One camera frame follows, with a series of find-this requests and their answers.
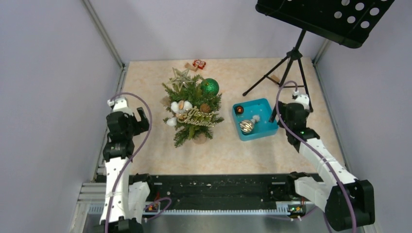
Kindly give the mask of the teal plastic tray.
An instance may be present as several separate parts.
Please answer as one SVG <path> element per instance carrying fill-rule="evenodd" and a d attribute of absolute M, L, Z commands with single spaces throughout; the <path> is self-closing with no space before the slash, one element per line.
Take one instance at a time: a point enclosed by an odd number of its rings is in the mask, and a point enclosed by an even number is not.
<path fill-rule="evenodd" d="M 278 125 L 269 118 L 272 108 L 267 99 L 256 99 L 232 106 L 232 117 L 241 141 L 250 141 L 277 133 Z"/>

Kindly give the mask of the white cotton boll sprig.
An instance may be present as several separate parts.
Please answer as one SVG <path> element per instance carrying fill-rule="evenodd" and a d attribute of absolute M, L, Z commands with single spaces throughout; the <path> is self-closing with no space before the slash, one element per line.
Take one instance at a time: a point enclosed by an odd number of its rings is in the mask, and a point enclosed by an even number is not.
<path fill-rule="evenodd" d="M 173 117 L 166 121 L 168 126 L 176 126 L 178 122 L 182 123 L 187 118 L 187 111 L 190 110 L 193 105 L 187 100 L 180 100 L 179 102 L 172 102 L 170 105 L 171 112 L 174 114 Z"/>

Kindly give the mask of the gold glitter word ornament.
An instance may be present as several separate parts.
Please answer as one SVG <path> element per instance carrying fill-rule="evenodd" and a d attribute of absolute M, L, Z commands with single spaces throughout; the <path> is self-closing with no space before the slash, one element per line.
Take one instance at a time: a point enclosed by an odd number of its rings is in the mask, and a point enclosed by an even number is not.
<path fill-rule="evenodd" d="M 187 111 L 187 118 L 182 123 L 195 126 L 214 127 L 216 125 L 213 120 L 214 117 L 214 113 L 202 113 L 197 107 L 192 107 Z"/>

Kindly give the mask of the silver gold star topper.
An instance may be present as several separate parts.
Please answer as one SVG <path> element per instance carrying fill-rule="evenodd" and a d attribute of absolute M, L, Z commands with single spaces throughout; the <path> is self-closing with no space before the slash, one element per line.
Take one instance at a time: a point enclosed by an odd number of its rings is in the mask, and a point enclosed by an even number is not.
<path fill-rule="evenodd" d="M 189 69 L 180 71 L 176 68 L 172 68 L 173 77 L 169 79 L 168 84 L 175 87 L 177 92 L 180 92 L 183 87 L 188 87 L 189 84 L 193 83 L 193 79 L 189 76 Z"/>

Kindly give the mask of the small green christmas tree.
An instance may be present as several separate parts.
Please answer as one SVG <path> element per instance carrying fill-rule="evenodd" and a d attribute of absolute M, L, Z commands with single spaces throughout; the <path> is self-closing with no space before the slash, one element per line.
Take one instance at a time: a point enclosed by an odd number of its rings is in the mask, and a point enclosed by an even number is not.
<path fill-rule="evenodd" d="M 167 101 L 164 106 L 170 113 L 163 122 L 175 130 L 174 147 L 181 147 L 188 141 L 212 139 L 213 129 L 224 121 L 219 115 L 222 94 L 218 82 L 198 74 L 170 78 L 162 87 Z"/>

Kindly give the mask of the pine cone ornament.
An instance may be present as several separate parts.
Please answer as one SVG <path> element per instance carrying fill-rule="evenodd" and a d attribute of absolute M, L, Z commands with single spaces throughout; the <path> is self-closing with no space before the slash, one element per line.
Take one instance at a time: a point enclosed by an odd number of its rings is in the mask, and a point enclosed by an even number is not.
<path fill-rule="evenodd" d="M 206 104 L 206 103 L 201 104 L 200 107 L 199 107 L 199 110 L 200 110 L 202 113 L 207 113 L 207 114 L 209 114 L 209 113 L 211 112 L 210 106 L 209 106 L 208 104 Z"/>

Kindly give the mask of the green glitter ball ornament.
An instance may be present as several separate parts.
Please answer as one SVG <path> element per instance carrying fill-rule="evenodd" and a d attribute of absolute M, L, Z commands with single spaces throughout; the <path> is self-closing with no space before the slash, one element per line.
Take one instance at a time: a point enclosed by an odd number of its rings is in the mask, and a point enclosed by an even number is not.
<path fill-rule="evenodd" d="M 217 95 L 220 90 L 218 82 L 212 78 L 204 79 L 200 83 L 200 88 L 202 92 L 206 95 Z"/>

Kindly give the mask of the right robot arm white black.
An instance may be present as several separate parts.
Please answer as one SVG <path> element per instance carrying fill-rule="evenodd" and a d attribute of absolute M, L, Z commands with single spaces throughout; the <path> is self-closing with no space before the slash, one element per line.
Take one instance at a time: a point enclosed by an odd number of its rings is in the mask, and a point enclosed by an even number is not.
<path fill-rule="evenodd" d="M 291 200 L 301 196 L 324 212 L 335 231 L 355 230 L 375 223 L 374 188 L 368 180 L 360 180 L 342 166 L 327 150 L 318 133 L 306 126 L 308 110 L 298 102 L 278 101 L 269 119 L 275 117 L 285 129 L 288 143 L 305 157 L 323 180 L 319 184 L 304 172 L 289 174 L 285 194 Z"/>

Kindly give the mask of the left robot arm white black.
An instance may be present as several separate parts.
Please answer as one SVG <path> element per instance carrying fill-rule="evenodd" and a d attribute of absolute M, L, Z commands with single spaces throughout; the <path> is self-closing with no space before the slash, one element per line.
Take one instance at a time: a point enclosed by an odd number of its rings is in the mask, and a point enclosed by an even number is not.
<path fill-rule="evenodd" d="M 133 137 L 148 131 L 149 121 L 143 108 L 137 112 L 129 107 L 115 107 L 106 117 L 109 132 L 103 149 L 106 168 L 106 188 L 103 212 L 94 233 L 141 233 L 145 203 L 154 198 L 156 188 L 148 174 L 130 177 Z"/>

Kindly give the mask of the white cotton ball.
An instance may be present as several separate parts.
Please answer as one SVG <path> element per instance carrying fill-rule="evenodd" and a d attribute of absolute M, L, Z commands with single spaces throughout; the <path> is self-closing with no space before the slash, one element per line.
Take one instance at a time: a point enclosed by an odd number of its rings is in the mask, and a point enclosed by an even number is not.
<path fill-rule="evenodd" d="M 251 119 L 251 122 L 253 123 L 253 124 L 256 124 L 257 122 L 259 122 L 260 121 L 260 116 L 259 115 L 254 115 L 253 117 L 252 117 L 252 119 Z"/>

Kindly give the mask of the silver striped ball ornament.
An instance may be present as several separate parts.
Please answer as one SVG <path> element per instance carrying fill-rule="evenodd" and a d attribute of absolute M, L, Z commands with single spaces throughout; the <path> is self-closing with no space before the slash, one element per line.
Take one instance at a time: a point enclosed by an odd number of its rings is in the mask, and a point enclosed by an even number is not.
<path fill-rule="evenodd" d="M 239 123 L 239 127 L 243 134 L 250 134 L 253 131 L 255 124 L 253 124 L 251 120 L 242 120 Z"/>

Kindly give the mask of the copper shiny ball ornament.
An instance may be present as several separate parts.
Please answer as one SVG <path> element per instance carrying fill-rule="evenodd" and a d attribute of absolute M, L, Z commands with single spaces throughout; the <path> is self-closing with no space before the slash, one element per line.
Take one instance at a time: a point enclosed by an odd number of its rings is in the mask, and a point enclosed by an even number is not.
<path fill-rule="evenodd" d="M 236 106 L 235 108 L 236 115 L 241 115 L 244 113 L 244 108 L 242 106 Z"/>

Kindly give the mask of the small wooden block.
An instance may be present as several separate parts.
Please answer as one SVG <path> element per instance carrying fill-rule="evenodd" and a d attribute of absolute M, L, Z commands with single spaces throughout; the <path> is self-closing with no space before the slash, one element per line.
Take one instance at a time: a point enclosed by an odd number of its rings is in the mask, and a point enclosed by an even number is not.
<path fill-rule="evenodd" d="M 198 70 L 197 66 L 194 66 L 193 64 L 190 63 L 185 63 L 184 67 L 188 70 L 196 72 Z"/>

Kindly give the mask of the red gift box ornament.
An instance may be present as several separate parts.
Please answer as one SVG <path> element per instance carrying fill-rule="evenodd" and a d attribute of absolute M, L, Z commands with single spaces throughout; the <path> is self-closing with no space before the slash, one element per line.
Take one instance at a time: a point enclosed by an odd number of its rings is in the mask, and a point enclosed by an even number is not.
<path fill-rule="evenodd" d="M 196 59 L 193 61 L 192 65 L 195 67 L 196 70 L 203 70 L 206 66 L 206 62 L 201 59 Z"/>

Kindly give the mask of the black music stand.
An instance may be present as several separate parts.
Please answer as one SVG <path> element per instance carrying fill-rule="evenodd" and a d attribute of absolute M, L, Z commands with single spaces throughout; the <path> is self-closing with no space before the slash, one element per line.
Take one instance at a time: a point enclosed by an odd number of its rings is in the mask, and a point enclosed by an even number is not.
<path fill-rule="evenodd" d="M 296 45 L 271 70 L 243 93 L 246 96 L 264 79 L 282 86 L 294 61 L 302 68 L 299 48 L 306 32 L 351 49 L 360 48 L 394 0 L 259 0 L 258 13 L 301 29 Z"/>

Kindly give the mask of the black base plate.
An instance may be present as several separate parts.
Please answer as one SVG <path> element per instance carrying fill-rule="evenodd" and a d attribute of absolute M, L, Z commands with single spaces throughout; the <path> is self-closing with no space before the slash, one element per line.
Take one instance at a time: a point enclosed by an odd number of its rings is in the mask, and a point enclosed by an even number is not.
<path fill-rule="evenodd" d="M 288 190 L 287 174 L 149 175 L 148 212 L 172 210 L 269 210 L 287 204 L 304 215 L 312 203 Z"/>

